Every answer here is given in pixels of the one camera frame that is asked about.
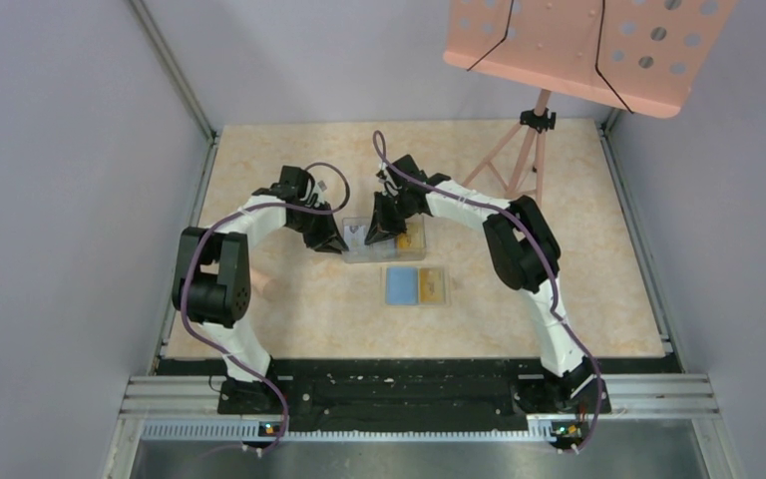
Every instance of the pink panel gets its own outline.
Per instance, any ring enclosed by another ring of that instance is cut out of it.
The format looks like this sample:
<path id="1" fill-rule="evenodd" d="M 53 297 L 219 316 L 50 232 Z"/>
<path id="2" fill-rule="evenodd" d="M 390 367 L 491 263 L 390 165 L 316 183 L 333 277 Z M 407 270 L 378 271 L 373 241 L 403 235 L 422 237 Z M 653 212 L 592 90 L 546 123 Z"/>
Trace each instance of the pink panel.
<path id="1" fill-rule="evenodd" d="M 512 6 L 474 71 L 624 108 L 594 69 L 601 0 L 512 1 L 451 0 L 445 61 L 471 67 Z M 634 112 L 676 115 L 736 1 L 606 0 L 600 71 Z"/>

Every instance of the white wall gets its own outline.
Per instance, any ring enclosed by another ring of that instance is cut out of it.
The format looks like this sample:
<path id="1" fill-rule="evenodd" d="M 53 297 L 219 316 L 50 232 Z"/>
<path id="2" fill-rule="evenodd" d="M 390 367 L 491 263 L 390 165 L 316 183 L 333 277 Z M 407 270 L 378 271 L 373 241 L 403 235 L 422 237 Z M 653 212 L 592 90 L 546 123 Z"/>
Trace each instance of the white wall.
<path id="1" fill-rule="evenodd" d="M 680 353 L 766 477 L 766 2 L 735 8 L 682 113 L 624 117 L 614 139 Z"/>
<path id="2" fill-rule="evenodd" d="M 0 0 L 0 478 L 101 474 L 204 154 L 125 2 Z"/>
<path id="3" fill-rule="evenodd" d="M 210 120 L 517 118 L 538 90 L 442 60 L 447 0 L 149 0 Z M 608 108 L 554 95 L 565 117 Z"/>

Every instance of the blue pad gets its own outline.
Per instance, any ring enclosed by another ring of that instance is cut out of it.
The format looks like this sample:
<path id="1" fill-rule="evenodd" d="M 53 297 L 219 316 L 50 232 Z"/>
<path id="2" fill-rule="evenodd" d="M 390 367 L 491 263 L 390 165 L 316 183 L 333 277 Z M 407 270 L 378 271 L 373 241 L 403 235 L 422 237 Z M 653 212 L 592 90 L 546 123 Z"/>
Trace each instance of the blue pad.
<path id="1" fill-rule="evenodd" d="M 418 268 L 389 266 L 386 268 L 386 304 L 418 304 Z"/>

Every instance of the gray floor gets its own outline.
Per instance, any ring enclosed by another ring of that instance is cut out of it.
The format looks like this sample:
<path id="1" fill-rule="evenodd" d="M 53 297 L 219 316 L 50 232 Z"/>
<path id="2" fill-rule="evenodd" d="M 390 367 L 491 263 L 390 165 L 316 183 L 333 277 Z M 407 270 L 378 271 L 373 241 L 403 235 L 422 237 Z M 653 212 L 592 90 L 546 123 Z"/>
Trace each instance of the gray floor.
<path id="1" fill-rule="evenodd" d="M 236 449 L 195 460 L 216 444 L 144 441 L 132 479 L 707 477 L 690 421 L 601 422 L 595 434 L 578 457 L 535 443 L 285 443 L 259 460 Z"/>

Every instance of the clear plastic box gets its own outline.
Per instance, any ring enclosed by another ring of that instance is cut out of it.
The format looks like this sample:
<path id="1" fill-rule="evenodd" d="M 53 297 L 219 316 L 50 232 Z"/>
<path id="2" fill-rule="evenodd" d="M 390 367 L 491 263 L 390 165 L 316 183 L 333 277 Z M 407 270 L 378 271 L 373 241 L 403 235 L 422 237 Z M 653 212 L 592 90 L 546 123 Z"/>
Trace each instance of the clear plastic box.
<path id="1" fill-rule="evenodd" d="M 348 251 L 342 254 L 345 262 L 418 261 L 427 255 L 424 236 L 424 218 L 416 215 L 407 220 L 407 231 L 397 238 L 365 245 L 365 236 L 371 227 L 370 218 L 342 220 L 342 237 Z"/>
<path id="2" fill-rule="evenodd" d="M 387 306 L 445 306 L 450 304 L 448 271 L 440 265 L 382 267 L 383 303 Z"/>

